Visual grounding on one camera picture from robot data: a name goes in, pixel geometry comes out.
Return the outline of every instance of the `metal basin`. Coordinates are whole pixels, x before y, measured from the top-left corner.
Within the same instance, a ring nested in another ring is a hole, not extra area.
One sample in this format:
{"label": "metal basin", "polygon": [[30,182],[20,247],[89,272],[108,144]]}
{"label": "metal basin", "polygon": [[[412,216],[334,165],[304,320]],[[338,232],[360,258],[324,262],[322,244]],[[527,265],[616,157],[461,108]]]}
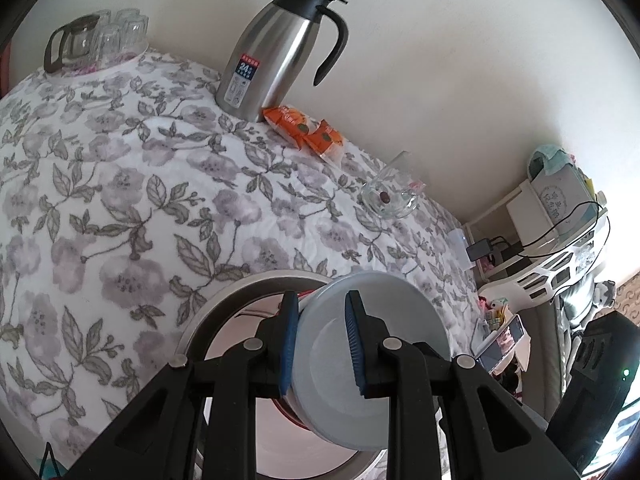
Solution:
{"label": "metal basin", "polygon": [[[319,288],[331,279],[320,274],[304,272],[302,270],[270,270],[243,278],[226,286],[215,294],[193,317],[180,338],[177,354],[184,354],[189,359],[201,361],[213,338],[235,314],[254,301],[282,294],[286,290],[304,292]],[[206,426],[204,415],[202,424]],[[202,467],[202,449],[204,443],[198,443],[196,464]],[[351,480],[365,472],[377,462],[381,452],[358,451],[345,463],[319,476],[314,480]],[[259,480],[275,480],[269,476],[257,474]]]}

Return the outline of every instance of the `clear glass cup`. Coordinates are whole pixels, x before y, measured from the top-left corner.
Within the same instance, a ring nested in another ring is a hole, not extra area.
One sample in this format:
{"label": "clear glass cup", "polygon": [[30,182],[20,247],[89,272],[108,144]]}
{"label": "clear glass cup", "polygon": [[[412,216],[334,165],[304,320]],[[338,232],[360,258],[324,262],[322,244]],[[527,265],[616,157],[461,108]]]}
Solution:
{"label": "clear glass cup", "polygon": [[111,9],[96,10],[95,12],[92,12],[92,14],[100,16],[97,28],[103,28],[105,25],[109,25],[109,23],[111,23]]}
{"label": "clear glass cup", "polygon": [[146,28],[149,23],[148,16],[140,14],[134,18],[129,18],[122,25],[122,50],[132,50],[146,38]]}
{"label": "clear glass cup", "polygon": [[98,70],[120,53],[121,30],[117,23],[110,23],[97,31],[92,45],[92,60]]}
{"label": "clear glass cup", "polygon": [[412,175],[416,166],[409,152],[399,153],[362,187],[362,201],[381,218],[403,218],[418,205],[424,183]]}
{"label": "clear glass cup", "polygon": [[113,21],[115,23],[121,23],[121,22],[125,22],[129,18],[133,18],[139,15],[140,15],[140,9],[137,9],[135,7],[128,7],[127,9],[120,9],[118,12],[116,12],[116,17],[114,18]]}

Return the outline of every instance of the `table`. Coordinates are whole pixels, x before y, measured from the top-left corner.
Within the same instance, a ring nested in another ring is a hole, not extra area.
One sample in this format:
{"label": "table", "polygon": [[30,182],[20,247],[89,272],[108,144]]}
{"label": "table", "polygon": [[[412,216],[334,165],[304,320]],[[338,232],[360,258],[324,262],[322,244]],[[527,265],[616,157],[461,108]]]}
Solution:
{"label": "table", "polygon": [[380,161],[347,142],[338,169],[285,146],[216,106],[219,79],[147,52],[79,85],[39,70],[0,102],[0,402],[67,466],[207,299],[252,273],[403,276],[469,352],[478,297],[447,243],[456,219],[432,200],[368,213],[358,193]]}

